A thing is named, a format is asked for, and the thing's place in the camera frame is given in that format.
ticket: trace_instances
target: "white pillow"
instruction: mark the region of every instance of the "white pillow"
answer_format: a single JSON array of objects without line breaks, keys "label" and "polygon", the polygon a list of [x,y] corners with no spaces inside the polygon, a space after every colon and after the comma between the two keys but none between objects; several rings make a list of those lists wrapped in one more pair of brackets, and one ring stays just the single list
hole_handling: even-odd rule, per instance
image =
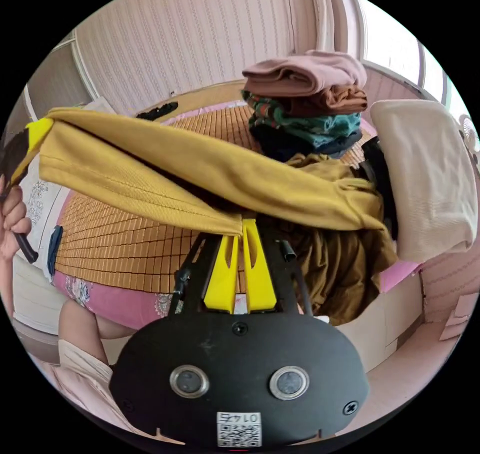
[{"label": "white pillow", "polygon": [[453,117],[427,100],[375,102],[370,115],[395,199],[399,258],[422,263],[469,250],[477,237],[477,190]]}]

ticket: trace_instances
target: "bamboo mat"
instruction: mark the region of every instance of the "bamboo mat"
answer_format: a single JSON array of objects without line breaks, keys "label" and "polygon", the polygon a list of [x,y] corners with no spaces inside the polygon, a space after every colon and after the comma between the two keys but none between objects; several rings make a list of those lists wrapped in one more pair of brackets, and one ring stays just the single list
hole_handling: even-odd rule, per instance
[{"label": "bamboo mat", "polygon": [[[173,126],[261,152],[248,130],[251,113],[248,106],[233,107],[181,119]],[[351,165],[361,162],[361,144],[369,138],[371,135],[363,131],[362,140],[342,160]],[[172,291],[175,271],[198,235],[128,214],[78,193],[70,199],[59,224],[63,236],[56,270],[98,284],[152,293]],[[237,293],[245,292],[242,260],[240,255]]]}]

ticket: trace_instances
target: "navy clothing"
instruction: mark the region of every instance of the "navy clothing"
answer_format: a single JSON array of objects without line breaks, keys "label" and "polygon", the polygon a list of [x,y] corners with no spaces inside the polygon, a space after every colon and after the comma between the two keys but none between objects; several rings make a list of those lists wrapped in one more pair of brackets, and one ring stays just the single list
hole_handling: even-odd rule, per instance
[{"label": "navy clothing", "polygon": [[337,137],[315,150],[306,140],[288,134],[284,129],[275,129],[266,124],[250,127],[250,133],[258,141],[262,152],[271,159],[287,162],[296,154],[326,154],[333,158],[341,157],[355,142],[362,138],[360,130],[346,137]]},{"label": "navy clothing", "polygon": [[50,243],[48,245],[48,258],[47,258],[47,269],[48,273],[53,276],[55,274],[55,261],[57,259],[57,252],[60,247],[60,241],[62,240],[62,235],[64,233],[64,228],[61,225],[55,226],[53,234],[50,238]]}]

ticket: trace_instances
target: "stack of folded clothes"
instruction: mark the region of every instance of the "stack of folded clothes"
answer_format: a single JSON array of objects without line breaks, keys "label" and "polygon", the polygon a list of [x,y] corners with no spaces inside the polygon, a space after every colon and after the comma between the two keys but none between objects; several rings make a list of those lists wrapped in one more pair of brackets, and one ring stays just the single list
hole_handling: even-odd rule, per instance
[{"label": "stack of folded clothes", "polygon": [[243,75],[250,132],[265,155],[281,162],[297,153],[338,158],[362,137],[367,74],[350,55],[308,51],[260,62]]}]

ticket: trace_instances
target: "finger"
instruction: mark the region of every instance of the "finger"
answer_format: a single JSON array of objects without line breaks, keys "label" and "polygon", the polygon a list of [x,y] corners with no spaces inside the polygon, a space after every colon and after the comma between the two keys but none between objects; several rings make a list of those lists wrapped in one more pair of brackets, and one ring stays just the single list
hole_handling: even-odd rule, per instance
[{"label": "finger", "polygon": [[28,217],[23,217],[10,230],[15,234],[28,235],[32,230],[32,221]]},{"label": "finger", "polygon": [[13,186],[3,203],[1,209],[2,214],[6,217],[16,205],[22,202],[23,196],[22,189],[17,185]]},{"label": "finger", "polygon": [[15,205],[8,215],[5,216],[3,221],[3,228],[5,230],[11,229],[15,224],[22,220],[27,215],[27,206],[20,202]]}]

